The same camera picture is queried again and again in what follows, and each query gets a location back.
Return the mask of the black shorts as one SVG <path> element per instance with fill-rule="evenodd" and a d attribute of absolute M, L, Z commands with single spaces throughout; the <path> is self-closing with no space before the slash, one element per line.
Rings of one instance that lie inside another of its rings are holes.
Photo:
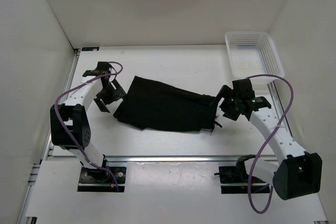
<path fill-rule="evenodd" d="M 221 127 L 217 105 L 213 96 L 135 76 L 113 116 L 140 130 L 199 132 Z"/>

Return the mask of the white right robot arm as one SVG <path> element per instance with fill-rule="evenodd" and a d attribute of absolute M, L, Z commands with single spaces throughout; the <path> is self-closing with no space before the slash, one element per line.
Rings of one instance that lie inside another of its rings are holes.
<path fill-rule="evenodd" d="M 236 163 L 236 177 L 247 182 L 254 176 L 271 185 L 282 200 L 318 193 L 321 185 L 322 159 L 308 153 L 286 129 L 280 127 L 271 104 L 256 97 L 251 84 L 234 82 L 222 86 L 214 103 L 224 117 L 236 121 L 240 115 L 262 134 L 277 159 L 271 164 L 255 154 L 242 156 Z"/>

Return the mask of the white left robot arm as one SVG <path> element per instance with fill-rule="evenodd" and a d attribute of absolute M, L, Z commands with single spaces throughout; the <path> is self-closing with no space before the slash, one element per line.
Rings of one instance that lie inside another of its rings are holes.
<path fill-rule="evenodd" d="M 92 169 L 92 176 L 98 182 L 105 182 L 110 176 L 106 158 L 90 143 L 91 129 L 86 110 L 94 102 L 101 112 L 109 113 L 107 106 L 125 98 L 126 93 L 114 78 L 116 71 L 110 62 L 87 70 L 80 85 L 62 93 L 50 108 L 51 140 L 75 155 L 84 168 Z"/>

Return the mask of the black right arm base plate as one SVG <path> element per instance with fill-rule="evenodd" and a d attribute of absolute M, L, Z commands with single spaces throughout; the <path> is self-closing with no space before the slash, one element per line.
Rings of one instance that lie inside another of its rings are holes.
<path fill-rule="evenodd" d="M 248 174 L 244 168 L 244 162 L 255 158 L 255 155 L 239 157 L 235 166 L 220 166 L 214 176 L 219 177 L 221 194 L 247 194 L 248 193 Z M 267 194 L 270 186 L 263 180 L 252 177 L 251 193 Z"/>

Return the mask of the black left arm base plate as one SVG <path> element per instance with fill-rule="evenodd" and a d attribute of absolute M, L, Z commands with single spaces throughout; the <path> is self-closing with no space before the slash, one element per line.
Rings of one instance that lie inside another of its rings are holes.
<path fill-rule="evenodd" d="M 79 192 L 100 192 L 100 193 L 123 193 L 127 168 L 125 166 L 110 166 L 107 160 L 103 161 L 105 168 L 108 168 L 114 175 L 96 168 L 86 168 L 81 164 L 81 171 L 78 179 L 77 191 Z"/>

